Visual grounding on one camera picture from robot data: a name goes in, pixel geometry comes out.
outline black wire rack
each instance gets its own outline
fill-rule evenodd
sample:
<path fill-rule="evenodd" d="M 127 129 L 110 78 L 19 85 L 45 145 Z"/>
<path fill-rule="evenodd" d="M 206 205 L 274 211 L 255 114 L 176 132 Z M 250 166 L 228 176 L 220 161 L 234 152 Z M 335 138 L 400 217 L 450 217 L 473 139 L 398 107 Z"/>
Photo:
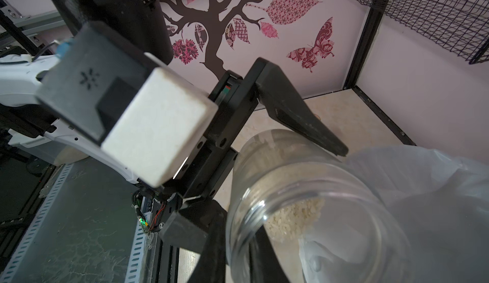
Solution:
<path fill-rule="evenodd" d="M 357 0 L 384 12 L 469 64 L 489 60 L 489 0 Z"/>

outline butterfly decal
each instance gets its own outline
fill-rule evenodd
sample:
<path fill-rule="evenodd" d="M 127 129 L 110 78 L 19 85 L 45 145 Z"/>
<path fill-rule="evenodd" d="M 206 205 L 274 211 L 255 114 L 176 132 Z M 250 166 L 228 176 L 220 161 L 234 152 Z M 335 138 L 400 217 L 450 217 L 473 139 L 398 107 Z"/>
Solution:
<path fill-rule="evenodd" d="M 290 58 L 296 62 L 302 60 L 302 67 L 309 69 L 309 71 L 312 73 L 313 71 L 311 68 L 317 64 L 316 56 L 326 58 L 329 54 L 331 54 L 334 57 L 334 54 L 331 52 L 333 50 L 334 42 L 329 40 L 331 34 L 333 33 L 332 21 L 333 18 L 330 17 L 326 23 L 324 23 L 323 27 L 317 34 L 313 47 L 302 47 L 296 49 L 295 51 L 290 52 L 287 55 L 287 58 Z"/>

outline clear glass jar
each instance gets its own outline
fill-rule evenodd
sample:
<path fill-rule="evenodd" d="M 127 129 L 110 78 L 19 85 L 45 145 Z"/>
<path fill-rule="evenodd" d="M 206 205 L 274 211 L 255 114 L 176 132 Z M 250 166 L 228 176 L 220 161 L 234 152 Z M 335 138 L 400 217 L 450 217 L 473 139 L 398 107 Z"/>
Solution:
<path fill-rule="evenodd" d="M 275 212 L 311 199 L 322 199 L 324 206 L 320 217 L 296 235 L 307 280 L 412 281 L 407 238 L 375 190 L 303 136 L 273 129 L 251 138 L 234 165 L 226 255 L 235 283 L 250 282 L 248 244 L 260 226 Z M 284 236 L 292 240 L 289 230 Z M 282 252 L 299 255 L 293 243 L 286 242 L 291 248 Z M 288 273 L 293 267 L 282 268 L 295 281 Z M 302 273 L 296 277 L 302 280 Z"/>

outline table surface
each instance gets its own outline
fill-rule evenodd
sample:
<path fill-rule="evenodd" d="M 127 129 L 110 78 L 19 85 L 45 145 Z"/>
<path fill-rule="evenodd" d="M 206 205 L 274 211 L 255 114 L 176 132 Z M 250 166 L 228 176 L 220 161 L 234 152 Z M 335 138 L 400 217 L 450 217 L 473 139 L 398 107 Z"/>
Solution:
<path fill-rule="evenodd" d="M 316 96 L 306 99 L 305 102 L 311 111 L 348 146 L 349 154 L 367 147 L 402 144 L 351 89 Z M 265 109 L 257 110 L 250 116 L 232 147 L 240 151 L 247 140 L 269 129 L 286 129 L 286 127 L 272 120 Z M 231 171 L 214 197 L 226 210 L 228 210 L 231 196 L 232 175 Z M 281 251 L 277 244 L 274 246 L 277 252 Z M 298 254 L 279 254 L 279 260 L 291 281 L 303 282 Z M 187 282 L 198 261 L 198 254 L 184 249 L 180 250 L 179 283 Z M 226 266 L 226 282 L 232 282 L 229 266 Z"/>

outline tree decal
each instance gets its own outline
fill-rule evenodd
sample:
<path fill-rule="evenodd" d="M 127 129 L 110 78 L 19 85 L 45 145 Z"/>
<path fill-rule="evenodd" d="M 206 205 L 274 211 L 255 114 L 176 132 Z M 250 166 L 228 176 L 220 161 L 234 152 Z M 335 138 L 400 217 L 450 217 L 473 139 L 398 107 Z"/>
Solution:
<path fill-rule="evenodd" d="M 160 0 L 176 12 L 180 18 L 174 20 L 164 13 L 167 20 L 169 36 L 179 35 L 185 27 L 192 27 L 195 30 L 197 44 L 193 41 L 183 39 L 173 44 L 174 56 L 179 58 L 184 64 L 191 62 L 199 54 L 199 49 L 205 55 L 204 66 L 209 69 L 219 79 L 224 74 L 223 60 L 217 56 L 217 51 L 223 40 L 233 48 L 234 42 L 247 42 L 248 24 L 257 25 L 264 37 L 278 38 L 277 30 L 268 22 L 269 20 L 278 25 L 293 23 L 305 15 L 310 8 L 320 3 L 317 0 L 273 0 L 272 3 L 264 8 L 259 4 L 263 0 L 240 0 L 237 5 L 230 8 L 231 0 L 209 0 L 208 10 L 193 9 L 184 4 L 182 0 Z M 250 19 L 243 12 L 246 6 L 256 7 L 264 10 L 264 17 Z M 220 20 L 219 14 L 224 11 L 227 14 Z"/>

